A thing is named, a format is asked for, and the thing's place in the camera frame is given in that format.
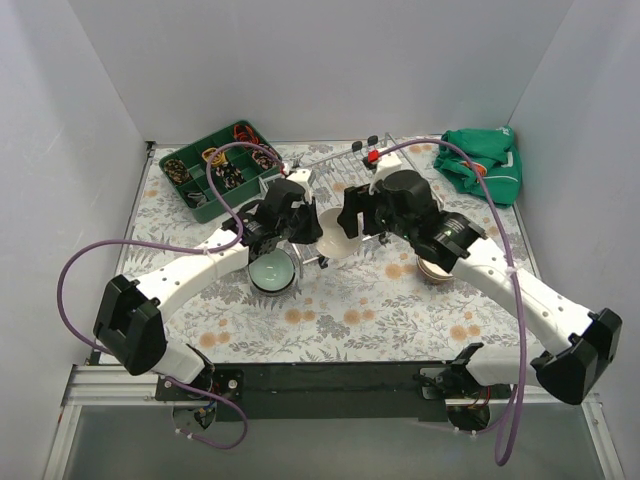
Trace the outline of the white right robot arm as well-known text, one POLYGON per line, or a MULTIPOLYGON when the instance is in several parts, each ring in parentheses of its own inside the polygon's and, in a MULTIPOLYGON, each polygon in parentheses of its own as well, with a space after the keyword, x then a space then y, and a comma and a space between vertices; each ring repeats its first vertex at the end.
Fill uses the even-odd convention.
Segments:
POLYGON ((420 258, 522 318, 542 346, 538 353, 522 355, 473 343, 432 380, 443 391, 471 398, 488 386, 523 380, 578 405, 616 356, 622 320, 615 312, 594 312, 509 265, 482 227, 461 213, 439 209, 428 181, 413 170, 347 188, 338 223, 349 238, 364 232, 406 240, 420 258))

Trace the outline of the light green bowl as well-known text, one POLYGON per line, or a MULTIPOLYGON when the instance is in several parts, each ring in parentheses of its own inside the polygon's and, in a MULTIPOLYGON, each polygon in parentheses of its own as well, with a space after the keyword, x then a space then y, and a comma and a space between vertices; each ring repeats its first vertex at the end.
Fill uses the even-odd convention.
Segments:
POLYGON ((249 278, 263 289, 275 290, 295 280, 292 258, 282 249, 261 256, 248 266, 249 278))

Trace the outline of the beige bowl back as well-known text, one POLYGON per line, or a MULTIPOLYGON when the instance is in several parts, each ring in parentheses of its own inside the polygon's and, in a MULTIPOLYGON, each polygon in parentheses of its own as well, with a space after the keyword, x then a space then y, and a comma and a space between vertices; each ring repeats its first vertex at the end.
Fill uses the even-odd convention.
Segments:
POLYGON ((348 238, 344 229, 338 223, 338 216, 342 212, 339 207, 325 210, 318 217, 322 229, 322 236, 316 242, 317 251, 324 257, 340 260, 353 255, 363 243, 362 232, 348 238))

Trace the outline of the dark patterned bowl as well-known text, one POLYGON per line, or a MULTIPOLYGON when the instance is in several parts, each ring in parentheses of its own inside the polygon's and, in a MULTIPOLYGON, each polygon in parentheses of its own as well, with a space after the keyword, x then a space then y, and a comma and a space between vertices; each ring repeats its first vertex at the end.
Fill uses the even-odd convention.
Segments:
POLYGON ((293 280, 292 282, 287 284, 285 287, 282 287, 282 288, 279 288, 279 289, 275 289, 275 290, 269 290, 269 289, 261 288, 255 282, 251 282, 251 290, 256 295, 262 295, 262 296, 266 296, 266 297, 280 297, 280 296, 283 296, 283 295, 287 295, 292 290, 294 290, 295 286, 296 286, 296 280, 293 280))

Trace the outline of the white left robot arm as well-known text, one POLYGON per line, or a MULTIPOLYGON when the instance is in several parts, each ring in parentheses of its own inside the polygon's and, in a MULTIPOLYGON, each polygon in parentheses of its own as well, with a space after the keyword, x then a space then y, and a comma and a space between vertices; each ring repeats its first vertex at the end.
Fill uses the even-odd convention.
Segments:
POLYGON ((94 335, 129 374, 168 375, 188 398, 205 398, 213 386, 205 357, 167 339, 164 325, 200 291, 273 252, 279 242, 315 243, 322 229, 312 177, 311 170, 302 169, 275 179, 263 199, 243 206, 195 254, 132 280, 113 278, 105 288, 94 335))

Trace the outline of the cream embossed bowl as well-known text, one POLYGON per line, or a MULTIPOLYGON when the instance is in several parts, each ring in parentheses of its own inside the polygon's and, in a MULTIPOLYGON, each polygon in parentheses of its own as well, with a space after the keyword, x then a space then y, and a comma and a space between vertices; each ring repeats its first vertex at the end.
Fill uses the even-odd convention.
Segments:
POLYGON ((450 273, 444 271, 438 265, 426 261, 421 257, 417 258, 417 266, 425 276, 428 276, 432 279, 446 281, 447 279, 450 279, 452 277, 450 273))

